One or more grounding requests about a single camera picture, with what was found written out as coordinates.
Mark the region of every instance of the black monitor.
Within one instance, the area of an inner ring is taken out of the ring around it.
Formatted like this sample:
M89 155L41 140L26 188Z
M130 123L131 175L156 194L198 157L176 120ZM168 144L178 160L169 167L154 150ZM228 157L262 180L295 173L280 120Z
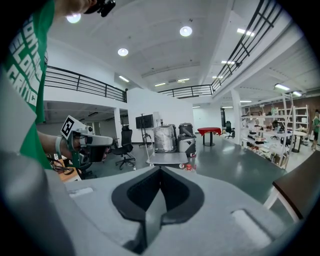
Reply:
M139 116L135 118L135 125L137 129L153 128L154 127L154 116L152 114Z

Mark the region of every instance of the person in green shirt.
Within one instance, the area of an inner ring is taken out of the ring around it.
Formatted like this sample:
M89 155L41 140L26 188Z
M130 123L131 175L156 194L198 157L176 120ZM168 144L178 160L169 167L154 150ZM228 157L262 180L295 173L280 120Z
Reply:
M73 14L85 13L97 0L48 0L35 11L9 45L8 55L3 63L6 75L16 92L37 115L28 131L20 153L37 160L45 169L51 169L46 154L56 153L56 136L37 131L36 124L44 119L44 86L48 57L47 34L54 20ZM80 146L79 140L73 142ZM65 139L60 142L60 152L71 159Z
M313 143L312 143L312 146L311 146L312 150L316 150L317 149L319 127L320 127L319 110L316 109L315 110L315 116L314 116L314 119L312 121L312 128L313 128L313 134L314 134L314 139L313 139Z

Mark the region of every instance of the black headset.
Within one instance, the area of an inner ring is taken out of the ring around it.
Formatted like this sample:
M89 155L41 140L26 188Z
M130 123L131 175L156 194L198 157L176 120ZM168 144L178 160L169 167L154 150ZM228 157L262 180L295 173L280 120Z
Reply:
M115 0L97 0L96 4L90 7L85 14L93 14L97 12L101 17L106 17L111 10L116 6Z

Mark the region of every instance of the black railing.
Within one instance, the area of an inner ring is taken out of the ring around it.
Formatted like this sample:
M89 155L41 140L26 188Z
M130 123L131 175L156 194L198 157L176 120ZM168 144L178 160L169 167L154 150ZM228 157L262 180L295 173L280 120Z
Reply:
M276 1L260 0L244 34L228 58L227 63L222 67L219 74L216 75L217 78L212 82L211 86L214 92L222 86L222 83L226 79L232 76L233 72L250 56L250 53L266 33L274 27L274 23L281 11L282 8ZM247 35L248 31L254 33L254 36Z
M190 97L201 97L210 96L213 93L210 84L205 85L194 85L176 89L158 91L160 94L168 95L178 99L190 98Z
M125 103L127 102L126 91L91 77L54 66L47 67L44 85L99 95Z

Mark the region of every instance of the wrist strap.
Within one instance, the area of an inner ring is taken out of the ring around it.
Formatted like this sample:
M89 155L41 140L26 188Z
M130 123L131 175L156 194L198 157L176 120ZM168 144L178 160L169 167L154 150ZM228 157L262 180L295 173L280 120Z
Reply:
M61 141L62 141L63 138L64 138L64 137L62 137L62 136L58 136L58 137L56 137L56 140L55 140L55 152L56 152L59 156L61 156L60 143L61 143Z

